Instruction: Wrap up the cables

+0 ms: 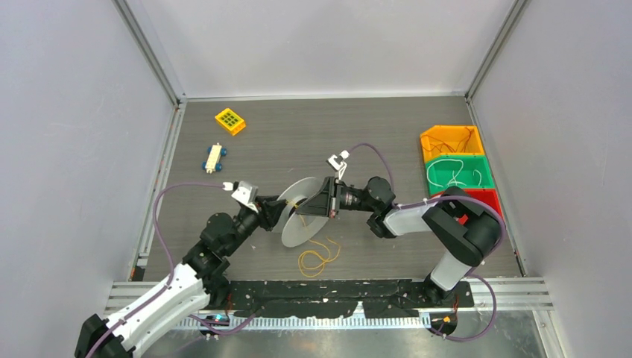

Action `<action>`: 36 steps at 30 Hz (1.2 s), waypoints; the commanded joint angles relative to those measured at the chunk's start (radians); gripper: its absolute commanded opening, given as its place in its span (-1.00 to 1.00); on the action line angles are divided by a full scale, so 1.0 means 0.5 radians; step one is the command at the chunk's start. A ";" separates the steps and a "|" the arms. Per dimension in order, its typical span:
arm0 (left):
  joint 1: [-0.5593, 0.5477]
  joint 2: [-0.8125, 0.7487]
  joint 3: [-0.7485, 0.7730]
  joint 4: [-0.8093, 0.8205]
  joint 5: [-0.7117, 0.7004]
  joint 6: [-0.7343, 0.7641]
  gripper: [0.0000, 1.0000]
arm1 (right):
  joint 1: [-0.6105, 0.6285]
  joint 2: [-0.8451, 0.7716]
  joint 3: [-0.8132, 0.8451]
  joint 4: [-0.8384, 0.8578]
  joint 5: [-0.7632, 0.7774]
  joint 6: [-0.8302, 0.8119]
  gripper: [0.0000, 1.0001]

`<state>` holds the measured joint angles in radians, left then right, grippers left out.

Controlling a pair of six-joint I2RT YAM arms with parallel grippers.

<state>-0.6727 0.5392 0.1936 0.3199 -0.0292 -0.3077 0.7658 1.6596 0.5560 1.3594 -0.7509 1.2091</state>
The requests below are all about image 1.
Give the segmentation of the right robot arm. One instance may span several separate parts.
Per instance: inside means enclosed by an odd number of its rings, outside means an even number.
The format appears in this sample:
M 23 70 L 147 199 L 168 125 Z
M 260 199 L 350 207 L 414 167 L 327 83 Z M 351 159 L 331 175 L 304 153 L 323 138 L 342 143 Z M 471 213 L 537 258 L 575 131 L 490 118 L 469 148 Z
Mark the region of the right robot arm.
M 422 296 L 435 306 L 444 306 L 455 297 L 457 284 L 500 245 L 505 221 L 490 205 L 457 186 L 414 204 L 397 205 L 395 199 L 390 183 L 381 177 L 369 179 L 362 189 L 327 177 L 314 195 L 298 204 L 296 212 L 328 219 L 340 210 L 368 212 L 367 225 L 383 239 L 433 233 L 446 251 L 424 279 Z

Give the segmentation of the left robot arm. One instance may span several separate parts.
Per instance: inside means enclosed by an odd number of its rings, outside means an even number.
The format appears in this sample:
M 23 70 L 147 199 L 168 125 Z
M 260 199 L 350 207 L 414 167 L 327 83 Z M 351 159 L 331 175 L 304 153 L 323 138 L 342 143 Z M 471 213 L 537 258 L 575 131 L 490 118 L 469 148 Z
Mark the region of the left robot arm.
M 200 240 L 170 274 L 133 303 L 106 318 L 94 314 L 82 325 L 75 357 L 141 357 L 176 324 L 197 311 L 221 308 L 230 283 L 228 258 L 253 232 L 272 230 L 287 200 L 257 196 L 234 216 L 211 215 Z

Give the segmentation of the translucent white spool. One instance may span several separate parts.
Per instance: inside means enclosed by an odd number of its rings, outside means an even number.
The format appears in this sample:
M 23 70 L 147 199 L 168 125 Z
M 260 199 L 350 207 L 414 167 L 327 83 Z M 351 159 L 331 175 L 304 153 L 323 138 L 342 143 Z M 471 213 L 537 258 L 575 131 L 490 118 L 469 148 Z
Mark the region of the translucent white spool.
M 320 189 L 323 180 L 315 177 L 301 179 L 279 196 L 286 202 L 279 221 L 272 232 L 279 234 L 282 244 L 294 248 L 312 239 L 329 221 L 327 217 L 307 216 L 296 213 L 296 205 L 311 198 Z

